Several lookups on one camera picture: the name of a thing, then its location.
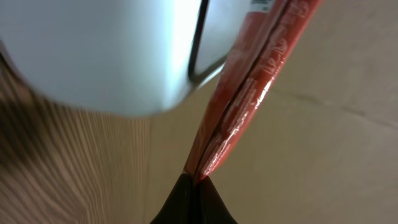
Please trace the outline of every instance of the red package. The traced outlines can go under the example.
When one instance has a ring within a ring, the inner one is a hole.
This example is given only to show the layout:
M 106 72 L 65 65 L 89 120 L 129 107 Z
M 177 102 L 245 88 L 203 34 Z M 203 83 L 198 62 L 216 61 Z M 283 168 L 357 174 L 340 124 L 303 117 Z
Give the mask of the red package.
M 235 146 L 319 2 L 252 1 L 184 167 L 194 183 Z

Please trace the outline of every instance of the wood grain surface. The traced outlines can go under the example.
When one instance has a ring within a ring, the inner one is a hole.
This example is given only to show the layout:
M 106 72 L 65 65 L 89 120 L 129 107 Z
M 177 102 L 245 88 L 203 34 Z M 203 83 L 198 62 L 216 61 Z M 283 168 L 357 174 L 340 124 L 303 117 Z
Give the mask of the wood grain surface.
M 0 223 L 142 223 L 149 120 L 58 105 L 0 72 Z

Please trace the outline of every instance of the red plastic packaging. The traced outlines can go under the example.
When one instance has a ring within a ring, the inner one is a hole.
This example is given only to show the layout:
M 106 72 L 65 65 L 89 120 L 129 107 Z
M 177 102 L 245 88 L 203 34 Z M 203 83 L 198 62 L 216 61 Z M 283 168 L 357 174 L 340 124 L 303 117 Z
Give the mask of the red plastic packaging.
M 213 172 L 247 128 L 320 0 L 253 0 L 210 99 L 184 171 Z

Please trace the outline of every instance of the red wrapper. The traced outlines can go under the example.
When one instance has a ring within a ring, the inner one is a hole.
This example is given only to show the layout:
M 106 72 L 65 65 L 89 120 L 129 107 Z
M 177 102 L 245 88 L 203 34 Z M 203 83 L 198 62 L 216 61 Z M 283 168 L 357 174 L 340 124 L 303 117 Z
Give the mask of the red wrapper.
M 252 1 L 184 167 L 194 183 L 235 146 L 319 2 Z

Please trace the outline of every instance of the beige surface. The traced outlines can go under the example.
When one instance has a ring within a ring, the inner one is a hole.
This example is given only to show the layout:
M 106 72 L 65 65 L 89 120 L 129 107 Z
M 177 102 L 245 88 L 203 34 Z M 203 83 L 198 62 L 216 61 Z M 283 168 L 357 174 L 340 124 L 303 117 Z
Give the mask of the beige surface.
M 239 223 L 397 223 L 398 1 L 325 0 L 212 176 Z M 67 108 L 0 61 L 0 223 L 149 223 L 213 80 L 151 119 Z

